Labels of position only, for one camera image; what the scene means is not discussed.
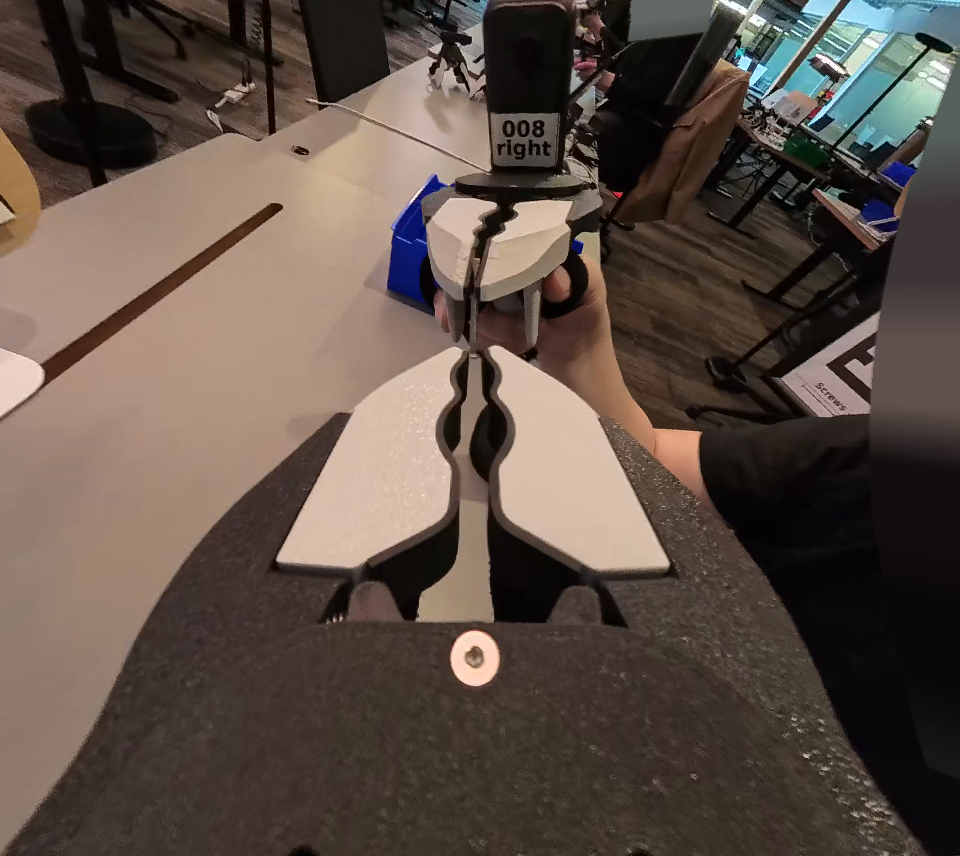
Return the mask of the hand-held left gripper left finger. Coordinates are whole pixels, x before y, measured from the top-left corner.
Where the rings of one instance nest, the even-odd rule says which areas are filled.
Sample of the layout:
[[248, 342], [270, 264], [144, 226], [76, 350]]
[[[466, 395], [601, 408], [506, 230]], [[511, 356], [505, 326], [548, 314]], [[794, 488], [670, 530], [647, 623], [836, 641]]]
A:
[[402, 372], [349, 415], [275, 564], [363, 578], [426, 544], [459, 513], [458, 442], [467, 353], [452, 347]]

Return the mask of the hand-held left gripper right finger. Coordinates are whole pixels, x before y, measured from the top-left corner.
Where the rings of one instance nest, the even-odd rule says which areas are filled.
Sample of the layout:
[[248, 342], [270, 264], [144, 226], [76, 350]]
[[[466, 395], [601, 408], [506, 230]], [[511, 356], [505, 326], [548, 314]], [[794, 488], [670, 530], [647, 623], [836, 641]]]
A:
[[666, 575], [668, 555], [594, 409], [502, 347], [486, 363], [489, 404], [506, 420], [488, 477], [496, 521], [583, 576]]

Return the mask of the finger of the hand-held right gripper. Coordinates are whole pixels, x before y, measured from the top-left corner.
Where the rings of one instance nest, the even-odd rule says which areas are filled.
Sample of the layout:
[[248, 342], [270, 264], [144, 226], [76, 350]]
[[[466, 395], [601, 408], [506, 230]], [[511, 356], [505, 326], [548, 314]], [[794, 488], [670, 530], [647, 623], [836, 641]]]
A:
[[494, 302], [542, 281], [570, 250], [571, 200], [518, 202], [513, 216], [487, 240], [479, 299]]
[[472, 285], [478, 235], [496, 205], [480, 199], [446, 199], [428, 220], [428, 257], [434, 278], [446, 293], [465, 293]]

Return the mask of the thin metal screw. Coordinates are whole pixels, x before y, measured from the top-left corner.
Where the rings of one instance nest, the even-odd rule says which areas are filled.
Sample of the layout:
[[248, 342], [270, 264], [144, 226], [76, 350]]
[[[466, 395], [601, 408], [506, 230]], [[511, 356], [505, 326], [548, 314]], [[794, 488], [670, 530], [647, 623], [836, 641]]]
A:
[[472, 359], [478, 358], [482, 349], [479, 317], [483, 308], [481, 296], [485, 254], [486, 244], [478, 243], [471, 255], [472, 280], [469, 290], [469, 335], [467, 343]]

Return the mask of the grey desk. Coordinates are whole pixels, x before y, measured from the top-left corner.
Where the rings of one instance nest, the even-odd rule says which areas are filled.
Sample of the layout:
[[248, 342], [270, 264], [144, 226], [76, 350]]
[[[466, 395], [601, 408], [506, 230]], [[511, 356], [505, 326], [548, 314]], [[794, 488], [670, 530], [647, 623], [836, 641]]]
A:
[[600, 854], [551, 630], [506, 680], [457, 627], [329, 622], [344, 578], [274, 558], [346, 418], [437, 352], [383, 293], [390, 223], [487, 162], [482, 110], [414, 65], [243, 146], [144, 174], [249, 235], [2, 424], [2, 854]]

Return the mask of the person's right hand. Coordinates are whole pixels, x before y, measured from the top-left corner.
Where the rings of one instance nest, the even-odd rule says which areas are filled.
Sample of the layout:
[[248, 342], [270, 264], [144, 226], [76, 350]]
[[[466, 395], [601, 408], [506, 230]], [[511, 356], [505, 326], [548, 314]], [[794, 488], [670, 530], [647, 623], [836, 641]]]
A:
[[[562, 317], [541, 316], [536, 360], [544, 372], [580, 395], [599, 416], [613, 419], [624, 428], [636, 428], [646, 417], [619, 368], [603, 274], [589, 256], [582, 259], [582, 264], [588, 274], [582, 299]], [[545, 312], [571, 296], [572, 279], [568, 268], [561, 266], [543, 282], [541, 310]], [[434, 308], [438, 324], [450, 333], [443, 290], [437, 291]], [[528, 348], [522, 312], [512, 316], [488, 306], [480, 313], [477, 325], [481, 346], [503, 346], [516, 355]]]

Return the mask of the small black tripod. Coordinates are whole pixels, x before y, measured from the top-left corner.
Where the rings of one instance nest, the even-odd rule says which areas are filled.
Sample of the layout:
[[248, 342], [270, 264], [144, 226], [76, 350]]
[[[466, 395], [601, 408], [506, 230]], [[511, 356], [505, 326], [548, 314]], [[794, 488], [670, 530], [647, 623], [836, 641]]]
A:
[[485, 54], [471, 34], [450, 30], [441, 32], [438, 46], [430, 50], [430, 55], [428, 80], [433, 90], [440, 91], [451, 75], [471, 100], [486, 98]]

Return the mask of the beige coat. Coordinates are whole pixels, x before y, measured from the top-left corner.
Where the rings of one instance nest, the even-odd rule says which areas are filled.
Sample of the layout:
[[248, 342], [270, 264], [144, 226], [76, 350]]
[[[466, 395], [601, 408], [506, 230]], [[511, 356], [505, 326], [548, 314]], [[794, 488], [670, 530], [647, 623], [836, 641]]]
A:
[[749, 83], [746, 71], [718, 61], [630, 191], [620, 211], [627, 224], [674, 225], [682, 220], [737, 125]]

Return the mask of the person's black shirt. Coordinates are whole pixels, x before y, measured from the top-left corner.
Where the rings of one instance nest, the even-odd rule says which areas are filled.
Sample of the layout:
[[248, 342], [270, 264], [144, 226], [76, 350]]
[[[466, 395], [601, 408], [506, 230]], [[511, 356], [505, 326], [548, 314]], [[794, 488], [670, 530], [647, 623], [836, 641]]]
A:
[[702, 432], [706, 495], [783, 601], [849, 742], [923, 839], [921, 753], [884, 600], [870, 417]]

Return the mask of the white printed sign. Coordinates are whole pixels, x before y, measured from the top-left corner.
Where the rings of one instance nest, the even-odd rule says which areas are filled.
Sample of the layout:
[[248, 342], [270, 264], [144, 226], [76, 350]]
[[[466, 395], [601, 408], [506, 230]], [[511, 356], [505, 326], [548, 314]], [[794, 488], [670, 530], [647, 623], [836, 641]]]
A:
[[773, 375], [773, 388], [811, 417], [870, 415], [880, 314], [791, 364], [784, 375]]

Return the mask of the white stand base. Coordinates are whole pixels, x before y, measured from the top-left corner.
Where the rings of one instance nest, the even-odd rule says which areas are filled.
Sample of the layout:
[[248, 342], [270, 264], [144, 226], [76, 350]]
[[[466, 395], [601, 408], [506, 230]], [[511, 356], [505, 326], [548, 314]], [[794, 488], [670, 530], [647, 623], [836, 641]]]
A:
[[32, 398], [45, 382], [45, 372], [37, 361], [1, 348], [1, 419], [12, 414]]

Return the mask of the black floor lamp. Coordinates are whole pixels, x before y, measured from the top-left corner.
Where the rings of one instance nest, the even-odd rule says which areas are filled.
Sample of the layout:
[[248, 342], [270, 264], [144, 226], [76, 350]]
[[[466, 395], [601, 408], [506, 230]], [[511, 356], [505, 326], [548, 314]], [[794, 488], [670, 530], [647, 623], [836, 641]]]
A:
[[890, 34], [830, 106], [826, 141], [849, 152], [892, 149], [933, 117], [954, 71], [954, 47], [925, 34]]

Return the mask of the black monitor floor stand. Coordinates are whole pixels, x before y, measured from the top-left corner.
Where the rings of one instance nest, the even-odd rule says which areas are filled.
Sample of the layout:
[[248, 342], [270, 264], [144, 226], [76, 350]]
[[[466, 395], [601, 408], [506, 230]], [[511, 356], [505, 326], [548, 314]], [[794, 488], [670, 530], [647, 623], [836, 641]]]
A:
[[33, 141], [60, 161], [83, 165], [94, 186], [108, 182], [107, 170], [154, 162], [159, 148], [151, 123], [133, 110], [94, 98], [65, 0], [34, 2], [62, 97], [26, 110]]

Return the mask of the wooden backing board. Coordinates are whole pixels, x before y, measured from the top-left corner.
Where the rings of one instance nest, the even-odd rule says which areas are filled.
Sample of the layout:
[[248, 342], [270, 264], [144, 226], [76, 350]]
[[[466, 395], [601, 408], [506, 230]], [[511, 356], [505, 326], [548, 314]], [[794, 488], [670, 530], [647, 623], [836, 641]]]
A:
[[1, 257], [23, 248], [39, 227], [42, 199], [26, 160], [1, 130]]

